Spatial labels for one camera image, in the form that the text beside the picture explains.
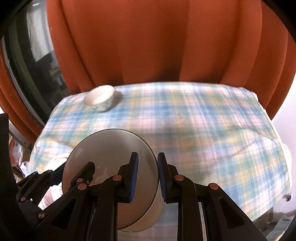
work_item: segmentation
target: orange curtain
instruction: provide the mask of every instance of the orange curtain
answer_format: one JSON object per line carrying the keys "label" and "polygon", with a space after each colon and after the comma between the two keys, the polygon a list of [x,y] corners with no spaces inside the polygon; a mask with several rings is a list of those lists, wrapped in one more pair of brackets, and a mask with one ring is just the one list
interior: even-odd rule
{"label": "orange curtain", "polygon": [[8,113],[10,121],[32,144],[42,131],[42,126],[34,119],[21,100],[6,68],[0,48],[0,107]]}
{"label": "orange curtain", "polygon": [[151,81],[254,91],[271,118],[296,72],[296,48],[260,0],[51,0],[48,21],[71,93]]}

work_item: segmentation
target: bowl rim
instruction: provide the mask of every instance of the bowl rim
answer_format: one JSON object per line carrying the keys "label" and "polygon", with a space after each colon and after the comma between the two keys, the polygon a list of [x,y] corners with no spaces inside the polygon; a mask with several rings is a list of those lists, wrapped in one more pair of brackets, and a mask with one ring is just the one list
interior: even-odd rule
{"label": "bowl rim", "polygon": [[[110,128],[110,129],[100,130],[100,131],[97,131],[97,132],[95,132],[95,133],[93,133],[93,134],[90,134],[89,136],[85,137],[82,141],[80,141],[80,142],[74,147],[74,149],[71,151],[70,155],[68,156],[67,161],[68,161],[69,157],[71,156],[72,152],[75,150],[75,148],[77,148],[77,147],[79,146],[79,144],[82,143],[86,138],[88,138],[88,137],[90,137],[90,136],[92,136],[92,135],[94,135],[94,134],[96,134],[96,133],[98,133],[98,132],[102,132],[102,131],[106,131],[106,130],[125,131],[125,132],[129,132],[129,133],[131,133],[131,134],[137,136],[137,137],[138,137],[140,140],[142,140],[142,141],[146,144],[146,146],[149,148],[149,150],[150,150],[150,152],[151,152],[151,154],[152,154],[152,156],[153,156],[153,158],[154,158],[154,161],[155,161],[155,164],[156,164],[156,169],[157,169],[157,188],[156,188],[156,192],[155,192],[155,195],[154,195],[154,197],[153,197],[153,200],[152,200],[151,204],[149,205],[148,209],[145,211],[145,213],[144,213],[140,218],[138,218],[138,219],[137,219],[136,221],[134,221],[133,223],[131,223],[131,224],[127,225],[127,226],[124,226],[124,227],[118,229],[118,230],[121,230],[121,229],[125,229],[125,228],[127,228],[127,227],[129,227],[129,226],[135,224],[136,222],[138,222],[142,217],[144,217],[144,215],[145,215],[145,214],[149,211],[149,209],[151,208],[152,204],[154,203],[154,201],[155,201],[155,199],[156,199],[156,195],[157,195],[157,192],[158,192],[158,186],[159,186],[159,169],[158,169],[158,163],[157,163],[156,156],[155,156],[153,150],[151,149],[151,147],[148,145],[148,143],[147,143],[142,137],[140,137],[139,135],[137,135],[136,133],[133,133],[132,131],[128,131],[128,130],[125,130],[125,129],[120,129],[120,128]],[[68,191],[67,191],[67,192],[64,193],[64,190],[63,190],[63,178],[62,178],[62,192],[63,192],[63,195],[65,195],[65,194],[68,192]]]}
{"label": "bowl rim", "polygon": [[[108,98],[104,99],[103,101],[100,101],[98,103],[95,103],[95,104],[88,104],[86,103],[86,99],[87,97],[92,93],[92,92],[95,92],[97,91],[100,87],[105,87],[105,86],[108,86],[108,87],[112,87],[112,93],[110,93],[110,95],[108,96]],[[93,88],[92,90],[90,90],[84,97],[83,99],[83,102],[84,104],[88,105],[88,106],[95,106],[95,105],[98,105],[98,104],[103,104],[105,102],[107,102],[110,98],[112,98],[114,96],[114,93],[115,93],[115,88],[112,86],[112,85],[100,85],[100,86],[97,86],[96,88]]]}

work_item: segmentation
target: copper rivet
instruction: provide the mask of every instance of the copper rivet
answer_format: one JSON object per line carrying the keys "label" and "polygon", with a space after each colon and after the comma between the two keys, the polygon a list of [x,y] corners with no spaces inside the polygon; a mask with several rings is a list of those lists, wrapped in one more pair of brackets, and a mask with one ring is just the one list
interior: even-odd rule
{"label": "copper rivet", "polygon": [[120,181],[121,180],[121,176],[120,175],[114,175],[113,176],[113,180],[114,181]]}
{"label": "copper rivet", "polygon": [[87,187],[87,185],[85,183],[81,183],[78,185],[79,190],[84,190],[84,189],[86,189],[86,187]]}
{"label": "copper rivet", "polygon": [[39,214],[38,214],[38,218],[39,218],[39,219],[43,219],[43,218],[44,218],[44,213],[39,213]]}
{"label": "copper rivet", "polygon": [[218,187],[219,187],[219,186],[218,186],[216,183],[211,183],[211,184],[210,184],[210,188],[213,189],[213,190],[217,190]]}
{"label": "copper rivet", "polygon": [[175,176],[175,179],[176,179],[177,181],[183,181],[183,180],[184,180],[184,177],[183,177],[182,175],[176,175],[176,176]]}

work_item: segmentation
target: curtain fold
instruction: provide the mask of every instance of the curtain fold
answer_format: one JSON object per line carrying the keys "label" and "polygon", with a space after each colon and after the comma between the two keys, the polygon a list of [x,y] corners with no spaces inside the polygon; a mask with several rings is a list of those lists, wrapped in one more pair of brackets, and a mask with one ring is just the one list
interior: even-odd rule
{"label": "curtain fold", "polygon": [[262,16],[262,32],[257,57],[244,87],[255,92],[261,105],[266,108],[283,71],[288,31],[278,16],[264,3],[262,3]]}
{"label": "curtain fold", "polygon": [[241,87],[247,84],[261,46],[263,11],[260,0],[235,2],[238,17],[232,55],[219,83]]}
{"label": "curtain fold", "polygon": [[49,29],[54,43],[54,51],[69,92],[76,94],[93,89],[95,85],[81,61],[77,46],[73,42],[68,24],[65,21],[62,2],[50,0],[46,4],[47,11],[53,10],[47,12]]}
{"label": "curtain fold", "polygon": [[289,92],[289,89],[291,87],[292,81],[295,76],[295,73],[291,70],[295,69],[295,66],[296,66],[296,44],[292,36],[288,34],[287,54],[286,54],[284,67],[283,67],[279,82],[275,88],[275,91],[266,107],[266,111],[271,117],[274,117],[276,115],[278,109],[280,108],[281,104],[284,102]]}
{"label": "curtain fold", "polygon": [[21,100],[7,70],[3,52],[0,48],[0,106],[8,113],[10,121],[32,144],[42,131],[42,126],[28,111]]}

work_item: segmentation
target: electrical outlet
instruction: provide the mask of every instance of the electrical outlet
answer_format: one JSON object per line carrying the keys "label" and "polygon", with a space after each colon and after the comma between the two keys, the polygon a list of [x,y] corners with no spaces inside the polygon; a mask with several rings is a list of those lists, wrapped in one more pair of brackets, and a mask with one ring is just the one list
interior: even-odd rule
{"label": "electrical outlet", "polygon": [[292,193],[288,193],[288,194],[284,195],[283,198],[286,199],[286,202],[291,201],[292,200]]}

